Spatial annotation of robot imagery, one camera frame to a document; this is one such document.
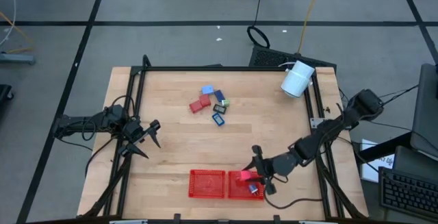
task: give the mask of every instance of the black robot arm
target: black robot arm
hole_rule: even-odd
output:
[[[111,105],[93,116],[63,115],[55,122],[52,132],[56,138],[63,138],[75,133],[108,132],[111,136],[126,141],[118,150],[121,155],[126,156],[128,153],[136,153],[148,158],[143,151],[136,147],[136,144],[143,142],[144,137],[149,135],[153,142],[160,147],[157,139],[157,130],[159,128],[159,122],[154,120],[147,129],[143,129],[138,117],[129,116],[128,111],[121,105]]]
[[[346,109],[334,120],[320,123],[311,135],[298,139],[288,147],[288,151],[273,158],[263,158],[261,147],[253,146],[255,156],[244,169],[257,169],[260,178],[256,179],[266,185],[266,192],[271,195],[276,192],[270,181],[274,174],[288,176],[295,166],[306,166],[318,155],[321,145],[333,141],[346,127],[356,127],[361,120],[371,121],[383,111],[383,102],[371,91],[362,90],[349,102]]]

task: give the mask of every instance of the wooden tabletop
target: wooden tabletop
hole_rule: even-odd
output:
[[[129,71],[127,67],[113,68],[106,106],[126,93]],[[341,103],[335,73],[332,68],[318,68],[317,73],[323,106],[330,109],[325,115],[335,118],[339,115],[336,103]],[[158,140],[162,148],[156,147],[150,138],[138,145],[150,159],[133,156],[123,218],[173,219],[179,213],[182,219],[272,220],[273,215],[279,214],[285,221],[323,220],[321,202],[303,201],[286,210],[277,210],[265,201],[188,197],[191,169],[238,171],[250,162],[252,145],[260,145],[263,156],[269,158],[286,152],[288,145],[309,135],[304,97],[295,99],[285,95],[280,89],[284,77],[284,72],[148,71],[140,118],[143,127],[148,127],[154,119],[161,123]],[[213,122],[212,107],[196,114],[189,109],[189,104],[198,99],[201,87],[207,84],[221,89],[231,102],[222,116],[225,120],[222,127]],[[310,93],[313,111],[318,116],[312,89]],[[216,98],[211,96],[210,100],[213,106]],[[340,136],[350,140],[348,132]],[[99,134],[94,151],[109,137]],[[89,210],[106,188],[115,146],[114,141],[90,164],[78,214]],[[352,147],[336,140],[332,150],[339,185],[358,210],[368,215]],[[274,183],[277,194],[268,197],[278,206],[302,197],[321,197],[314,162],[305,168],[297,166],[288,183]],[[335,216],[333,193],[329,185],[328,188],[331,213]],[[118,194],[117,188],[112,213],[116,212]]]

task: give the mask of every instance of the red basket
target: red basket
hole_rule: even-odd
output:
[[[258,176],[257,172],[251,172],[251,177]],[[259,182],[240,181],[240,171],[228,172],[228,198],[241,200],[263,200],[264,186]],[[258,191],[252,194],[249,185],[254,184]]]
[[[225,171],[190,170],[189,197],[225,198]]]

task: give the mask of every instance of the white cylinder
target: white cylinder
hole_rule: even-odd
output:
[[[314,71],[315,69],[297,60],[292,70],[287,73],[281,89],[291,97],[300,97],[309,85]]]

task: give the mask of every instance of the keyboard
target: keyboard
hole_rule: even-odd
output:
[[[378,185],[381,206],[438,221],[438,182],[380,167]]]

